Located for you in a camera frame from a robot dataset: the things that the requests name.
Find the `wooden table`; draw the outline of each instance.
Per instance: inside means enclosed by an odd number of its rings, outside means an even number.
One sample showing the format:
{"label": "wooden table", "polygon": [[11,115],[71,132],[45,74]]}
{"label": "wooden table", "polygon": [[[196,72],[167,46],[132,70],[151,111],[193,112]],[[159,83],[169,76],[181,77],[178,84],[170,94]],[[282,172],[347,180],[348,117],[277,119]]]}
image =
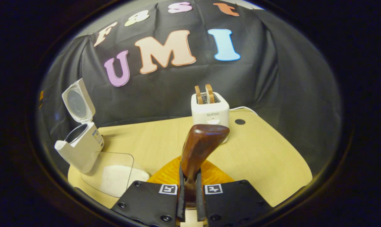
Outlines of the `wooden table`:
{"label": "wooden table", "polygon": [[[246,123],[238,125],[236,119],[243,119]],[[186,117],[99,128],[105,140],[102,151],[131,154],[134,162],[144,171],[154,174],[181,155],[192,125],[192,117]],[[228,141],[220,145],[208,160],[234,180],[248,180],[273,207],[313,179],[298,151],[274,128],[247,109],[230,112]],[[100,161],[107,166],[118,160],[102,158]],[[118,200],[88,185],[72,166],[68,171],[68,182],[108,208]]]}

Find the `transparent plastic sheet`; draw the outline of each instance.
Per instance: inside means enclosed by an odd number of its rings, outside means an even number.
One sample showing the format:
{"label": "transparent plastic sheet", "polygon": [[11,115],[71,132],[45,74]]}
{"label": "transparent plastic sheet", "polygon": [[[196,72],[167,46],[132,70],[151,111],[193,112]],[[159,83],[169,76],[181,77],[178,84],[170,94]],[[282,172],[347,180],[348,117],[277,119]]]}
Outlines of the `transparent plastic sheet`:
{"label": "transparent plastic sheet", "polygon": [[133,181],[147,181],[150,177],[130,154],[98,153],[91,171],[81,173],[81,179],[96,190],[119,198]]}

